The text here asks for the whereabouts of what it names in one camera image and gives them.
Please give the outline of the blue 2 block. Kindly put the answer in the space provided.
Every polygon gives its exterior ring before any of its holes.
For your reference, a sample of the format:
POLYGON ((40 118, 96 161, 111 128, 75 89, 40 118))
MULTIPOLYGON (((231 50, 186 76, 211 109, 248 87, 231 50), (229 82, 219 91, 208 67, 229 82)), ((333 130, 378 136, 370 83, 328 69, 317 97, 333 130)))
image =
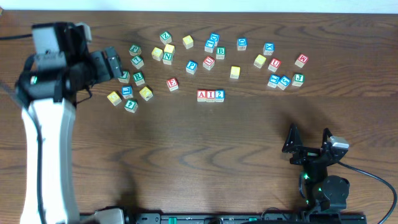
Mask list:
POLYGON ((224 90, 216 90, 215 91, 215 102, 221 103, 224 102, 225 99, 225 91, 224 90))

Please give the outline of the red I block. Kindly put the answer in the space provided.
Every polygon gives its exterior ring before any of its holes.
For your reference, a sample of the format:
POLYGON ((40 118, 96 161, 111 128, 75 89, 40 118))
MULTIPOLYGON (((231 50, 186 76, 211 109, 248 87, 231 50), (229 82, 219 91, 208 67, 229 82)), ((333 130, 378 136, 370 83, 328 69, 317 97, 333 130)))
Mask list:
POLYGON ((215 91, 214 90, 206 91, 206 102, 215 102, 215 91))

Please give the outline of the red A block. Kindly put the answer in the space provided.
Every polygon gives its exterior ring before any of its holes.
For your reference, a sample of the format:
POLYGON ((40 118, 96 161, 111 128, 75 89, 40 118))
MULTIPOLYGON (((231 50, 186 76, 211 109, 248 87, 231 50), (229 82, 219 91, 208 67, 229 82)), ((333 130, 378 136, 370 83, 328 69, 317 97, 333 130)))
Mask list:
POLYGON ((205 102, 205 101, 206 101, 206 90, 198 90, 197 102, 205 102))

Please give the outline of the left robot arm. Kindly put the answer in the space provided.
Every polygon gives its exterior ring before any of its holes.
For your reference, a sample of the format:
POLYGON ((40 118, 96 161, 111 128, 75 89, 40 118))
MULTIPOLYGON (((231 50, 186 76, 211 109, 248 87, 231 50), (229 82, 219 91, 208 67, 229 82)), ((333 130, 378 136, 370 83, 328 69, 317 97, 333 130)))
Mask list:
POLYGON ((21 223, 79 223, 72 177, 76 94, 119 78, 114 49, 33 54, 16 82, 27 139, 27 179, 21 223))

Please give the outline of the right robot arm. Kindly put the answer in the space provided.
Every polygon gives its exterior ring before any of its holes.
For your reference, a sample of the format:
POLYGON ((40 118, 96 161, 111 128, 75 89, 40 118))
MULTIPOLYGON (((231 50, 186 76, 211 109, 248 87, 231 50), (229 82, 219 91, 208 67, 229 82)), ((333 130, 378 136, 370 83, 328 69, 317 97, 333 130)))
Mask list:
POLYGON ((290 163, 303 167, 299 177, 299 191, 308 208, 300 213, 304 222, 326 223, 326 216, 341 223, 340 212, 346 208, 349 181, 337 175, 329 175, 327 168, 338 163, 348 152, 349 143, 335 136, 328 128, 323 130, 322 145, 303 145, 297 126, 292 123, 287 134, 283 153, 291 154, 290 163))

